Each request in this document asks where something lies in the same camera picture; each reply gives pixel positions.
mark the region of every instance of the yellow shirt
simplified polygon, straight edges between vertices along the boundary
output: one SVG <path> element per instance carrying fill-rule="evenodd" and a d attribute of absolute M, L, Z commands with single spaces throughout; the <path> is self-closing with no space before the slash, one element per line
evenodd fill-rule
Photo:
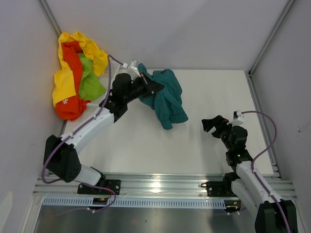
<path fill-rule="evenodd" d="M 62 33 L 58 38 L 58 58 L 62 69 L 57 71 L 54 75 L 55 88 L 52 94 L 54 107 L 58 102 L 78 94 L 75 92 L 74 88 L 73 73 L 68 63 L 63 60 L 62 50 L 62 43 L 74 40 L 79 42 L 85 57 L 93 61 L 92 70 L 97 76 L 104 74 L 108 65 L 107 53 L 100 50 L 93 40 L 88 39 L 81 32 L 75 32 L 72 35 Z"/>

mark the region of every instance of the white wall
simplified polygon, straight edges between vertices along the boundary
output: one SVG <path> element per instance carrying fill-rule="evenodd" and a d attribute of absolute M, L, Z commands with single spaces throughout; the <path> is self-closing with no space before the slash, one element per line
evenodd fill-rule
<path fill-rule="evenodd" d="M 307 232 L 311 232 L 310 12 L 310 0 L 297 1 L 254 76 L 263 109 L 278 125 L 279 165 L 294 182 Z"/>
<path fill-rule="evenodd" d="M 35 0 L 0 1 L 0 203 L 13 192 L 4 233 L 17 233 L 43 163 L 59 133 L 52 108 L 57 37 Z"/>
<path fill-rule="evenodd" d="M 48 0 L 60 28 L 148 68 L 249 70 L 287 0 Z"/>

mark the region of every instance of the pile of clothes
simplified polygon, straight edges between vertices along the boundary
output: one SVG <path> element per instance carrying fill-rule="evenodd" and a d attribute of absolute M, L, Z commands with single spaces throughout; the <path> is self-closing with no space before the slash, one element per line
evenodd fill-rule
<path fill-rule="evenodd" d="M 105 72 L 107 54 L 81 32 L 62 33 L 58 43 L 61 70 L 54 75 L 53 105 L 61 119 L 75 120 L 106 91 L 97 77 Z"/>

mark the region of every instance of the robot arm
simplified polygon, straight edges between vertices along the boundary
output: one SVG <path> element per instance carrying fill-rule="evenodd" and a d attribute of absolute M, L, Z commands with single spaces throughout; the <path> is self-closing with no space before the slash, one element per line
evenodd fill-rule
<path fill-rule="evenodd" d="M 235 112 L 232 122 L 222 116 L 202 120 L 205 132 L 215 127 L 212 135 L 224 143 L 227 148 L 226 161 L 233 169 L 233 172 L 225 174 L 222 182 L 207 182 L 207 195 L 237 196 L 253 216 L 256 233 L 289 232 L 284 218 L 289 230 L 297 233 L 295 205 L 291 200 L 283 200 L 266 182 L 246 150 L 247 130 L 233 126 L 234 123 L 243 122 L 242 118 L 243 115 Z"/>
<path fill-rule="evenodd" d="M 94 113 L 71 132 L 60 137 L 52 135 L 47 139 L 44 163 L 49 159 L 50 161 L 46 168 L 67 183 L 78 181 L 102 186 L 100 180 L 103 180 L 104 175 L 82 165 L 78 154 L 93 137 L 116 122 L 127 111 L 129 102 L 138 97 L 150 97 L 163 88 L 163 85 L 151 81 L 143 73 L 134 80 L 127 73 L 117 75 L 105 106 L 104 101 L 100 103 Z"/>

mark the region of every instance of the green cloth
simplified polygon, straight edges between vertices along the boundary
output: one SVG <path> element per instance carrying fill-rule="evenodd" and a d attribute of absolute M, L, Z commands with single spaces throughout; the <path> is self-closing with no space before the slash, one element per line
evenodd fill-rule
<path fill-rule="evenodd" d="M 139 100 L 151 107 L 156 117 L 161 122 L 165 130 L 173 128 L 173 123 L 183 123 L 188 120 L 181 100 L 183 90 L 174 74 L 170 69 L 156 70 L 153 74 L 148 74 L 146 67 L 140 63 L 139 73 L 144 73 L 150 80 L 160 83 L 165 87 L 149 98 L 140 97 Z"/>
<path fill-rule="evenodd" d="M 99 82 L 96 74 L 92 70 L 92 60 L 84 56 L 83 53 L 78 53 L 83 73 L 79 88 L 79 97 L 83 100 L 95 100 L 103 93 L 106 88 Z"/>

